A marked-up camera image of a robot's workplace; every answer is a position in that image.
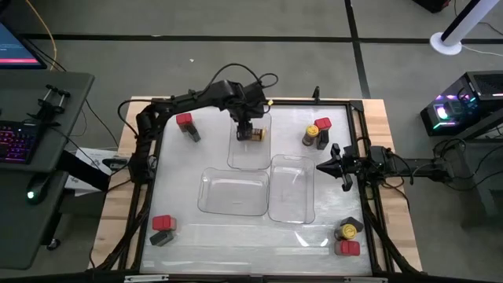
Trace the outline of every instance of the plastic tray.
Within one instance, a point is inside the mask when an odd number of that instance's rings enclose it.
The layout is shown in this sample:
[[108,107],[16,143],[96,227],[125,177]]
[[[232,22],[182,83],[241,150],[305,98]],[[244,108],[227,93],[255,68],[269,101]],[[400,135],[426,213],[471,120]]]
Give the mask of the plastic tray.
[[201,176],[197,207],[204,212],[259,216],[267,212],[269,175],[264,171],[207,168]]
[[314,161],[276,155],[271,161],[269,217],[274,221],[314,221]]
[[261,119],[252,119],[255,129],[265,129],[266,136],[262,141],[238,141],[237,124],[230,120],[230,142],[227,164],[241,170],[263,170],[270,165],[270,140],[272,118],[265,114]]

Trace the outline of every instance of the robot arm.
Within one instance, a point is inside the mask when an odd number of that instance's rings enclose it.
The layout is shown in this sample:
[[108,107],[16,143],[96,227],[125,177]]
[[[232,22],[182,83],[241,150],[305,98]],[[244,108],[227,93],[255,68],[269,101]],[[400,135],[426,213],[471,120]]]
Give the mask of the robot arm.
[[136,150],[130,162],[131,180],[144,184],[152,177],[148,157],[152,142],[162,133],[167,121],[174,115],[214,106],[220,111],[228,110],[237,123],[237,139],[247,140],[252,136],[252,119],[262,118],[266,96],[260,81],[248,86],[227,80],[212,83],[202,91],[189,90],[182,96],[168,99],[152,99],[152,103],[136,116],[138,137]]
[[335,178],[343,178],[343,191],[351,189],[353,182],[348,174],[355,174],[366,181],[383,183],[390,177],[426,177],[435,182],[448,182],[453,178],[452,167],[444,159],[402,159],[383,146],[370,146],[367,157],[359,157],[353,146],[344,148],[333,144],[332,159],[316,168]]

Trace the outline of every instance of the computer screen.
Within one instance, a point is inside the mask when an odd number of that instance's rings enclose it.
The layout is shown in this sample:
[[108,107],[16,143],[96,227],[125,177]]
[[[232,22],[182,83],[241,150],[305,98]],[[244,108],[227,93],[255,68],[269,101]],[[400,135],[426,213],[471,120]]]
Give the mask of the computer screen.
[[45,68],[26,46],[0,23],[0,69],[2,68]]

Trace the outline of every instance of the red cap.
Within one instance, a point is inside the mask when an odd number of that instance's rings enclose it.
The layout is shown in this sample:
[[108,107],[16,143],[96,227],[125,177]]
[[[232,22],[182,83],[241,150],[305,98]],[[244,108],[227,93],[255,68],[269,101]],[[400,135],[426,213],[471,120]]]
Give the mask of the red cap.
[[155,231],[175,230],[176,219],[170,215],[156,216],[152,219],[152,229]]
[[360,243],[357,241],[341,241],[340,253],[343,255],[360,255]]
[[328,130],[332,126],[329,118],[320,118],[314,121],[314,125],[320,130]]
[[190,113],[183,113],[180,115],[176,115],[176,123],[178,125],[186,125],[192,122],[192,115]]

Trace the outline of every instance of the wooden table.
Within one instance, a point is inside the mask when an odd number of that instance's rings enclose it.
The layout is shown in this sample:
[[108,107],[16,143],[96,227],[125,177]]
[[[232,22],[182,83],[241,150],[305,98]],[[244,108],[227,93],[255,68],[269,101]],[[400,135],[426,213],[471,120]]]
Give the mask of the wooden table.
[[[132,97],[132,99],[150,99],[151,97]],[[296,99],[303,100],[309,98],[272,98],[272,99]],[[394,149],[393,139],[389,123],[387,121],[386,108],[384,101],[380,99],[364,99],[365,119],[367,130],[373,145],[382,145]],[[143,110],[147,102],[135,102],[129,104],[126,120],[133,127],[136,127],[135,116]],[[135,148],[135,139],[133,132],[126,126],[123,128],[123,134],[120,139],[119,155],[129,157]],[[129,178],[127,170],[113,176],[110,186],[126,181]],[[388,179],[392,185],[398,185],[396,178]],[[142,188],[138,211],[145,198],[146,186]],[[127,223],[127,215],[130,209],[130,202],[133,194],[133,184],[128,183],[111,191],[105,200],[105,206],[101,213],[100,225],[97,230],[94,241],[94,250],[92,252],[93,261],[99,265],[106,256],[113,250],[120,238],[123,236]],[[406,257],[409,263],[418,270],[421,270],[419,254],[417,252],[416,239],[414,237],[413,226],[410,221],[410,214],[407,208],[406,200],[403,196],[393,190],[380,188],[380,196],[384,210],[384,218],[389,237],[393,240],[398,250]],[[376,242],[376,251],[378,262],[382,268],[385,268],[384,253],[379,237],[374,233]],[[134,259],[134,253],[138,242],[138,231],[131,240],[130,251],[127,260],[129,267]]]

